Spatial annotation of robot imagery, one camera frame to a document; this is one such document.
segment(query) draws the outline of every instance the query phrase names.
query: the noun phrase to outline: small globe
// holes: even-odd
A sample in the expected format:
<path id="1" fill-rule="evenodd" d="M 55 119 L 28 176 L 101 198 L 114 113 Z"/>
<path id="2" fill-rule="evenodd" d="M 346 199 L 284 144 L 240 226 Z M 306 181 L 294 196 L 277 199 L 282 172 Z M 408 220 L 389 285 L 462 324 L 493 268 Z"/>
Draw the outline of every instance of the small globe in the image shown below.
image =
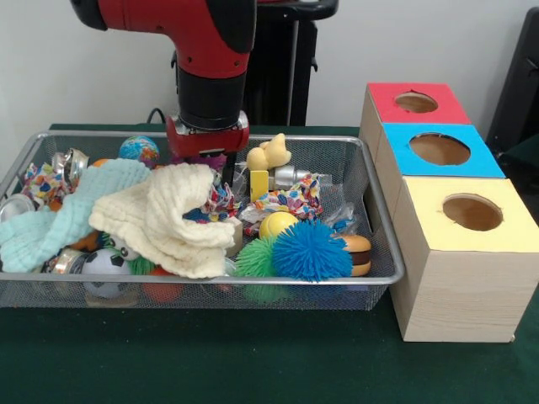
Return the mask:
<path id="1" fill-rule="evenodd" d="M 147 136 L 132 136 L 122 143 L 119 158 L 138 160 L 153 168 L 159 161 L 159 148 Z"/>

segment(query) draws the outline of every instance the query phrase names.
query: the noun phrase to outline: yellow block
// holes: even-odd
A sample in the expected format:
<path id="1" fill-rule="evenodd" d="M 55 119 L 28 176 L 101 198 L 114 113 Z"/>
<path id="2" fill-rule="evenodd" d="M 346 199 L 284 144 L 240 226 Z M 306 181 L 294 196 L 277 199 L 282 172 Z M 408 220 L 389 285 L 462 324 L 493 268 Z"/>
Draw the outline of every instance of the yellow block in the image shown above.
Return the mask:
<path id="1" fill-rule="evenodd" d="M 267 171 L 251 171 L 251 202 L 255 202 L 270 188 L 270 175 Z"/>

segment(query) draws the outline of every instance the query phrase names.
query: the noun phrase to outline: metal mesh tray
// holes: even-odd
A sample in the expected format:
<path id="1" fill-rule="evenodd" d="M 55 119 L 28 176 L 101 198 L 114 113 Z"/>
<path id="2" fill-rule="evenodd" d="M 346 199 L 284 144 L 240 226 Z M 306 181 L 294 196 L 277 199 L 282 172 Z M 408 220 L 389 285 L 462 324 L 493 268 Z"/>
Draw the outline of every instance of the metal mesh tray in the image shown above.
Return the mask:
<path id="1" fill-rule="evenodd" d="M 7 198 L 20 187 L 31 162 L 36 165 L 50 162 L 55 152 L 64 152 L 69 147 L 89 155 L 90 163 L 100 158 L 116 158 L 124 139 L 135 134 L 154 139 L 163 162 L 169 160 L 163 133 L 51 130 L 27 142 L 0 183 L 0 195 Z M 247 150 L 270 138 L 251 135 Z M 0 307 L 372 309 L 388 285 L 402 278 L 404 264 L 370 153 L 355 137 L 287 136 L 286 143 L 292 152 L 291 164 L 312 173 L 331 174 L 333 185 L 321 189 L 324 215 L 331 215 L 344 202 L 354 203 L 356 213 L 361 216 L 359 233 L 372 242 L 372 268 L 368 276 L 313 284 L 286 278 L 192 280 L 0 273 Z M 240 153 L 238 161 L 245 156 L 245 151 Z M 123 294 L 113 300 L 96 298 L 84 287 L 87 282 L 114 283 Z"/>

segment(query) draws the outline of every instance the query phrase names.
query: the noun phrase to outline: black cable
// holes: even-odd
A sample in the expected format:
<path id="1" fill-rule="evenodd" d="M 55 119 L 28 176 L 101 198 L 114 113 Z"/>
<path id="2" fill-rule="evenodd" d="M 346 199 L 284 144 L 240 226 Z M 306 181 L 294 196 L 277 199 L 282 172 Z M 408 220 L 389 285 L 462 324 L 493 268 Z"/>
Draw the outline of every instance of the black cable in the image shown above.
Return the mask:
<path id="1" fill-rule="evenodd" d="M 152 123 L 153 116 L 155 114 L 159 114 L 159 117 L 161 118 L 161 122 L 166 123 L 165 114 L 162 112 L 162 110 L 159 109 L 159 108 L 154 108 L 154 109 L 152 109 L 152 112 L 148 115 L 148 119 L 146 120 L 147 124 Z"/>

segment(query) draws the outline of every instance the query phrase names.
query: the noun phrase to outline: toy hamburger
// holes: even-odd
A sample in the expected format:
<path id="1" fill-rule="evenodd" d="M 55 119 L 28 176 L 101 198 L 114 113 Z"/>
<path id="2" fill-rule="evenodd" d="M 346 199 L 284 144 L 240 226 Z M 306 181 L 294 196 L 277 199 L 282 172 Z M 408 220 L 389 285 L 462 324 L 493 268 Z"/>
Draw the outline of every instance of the toy hamburger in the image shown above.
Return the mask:
<path id="1" fill-rule="evenodd" d="M 363 236 L 347 235 L 342 236 L 346 242 L 345 251 L 348 251 L 352 256 L 351 276 L 367 275 L 371 270 L 371 242 Z"/>

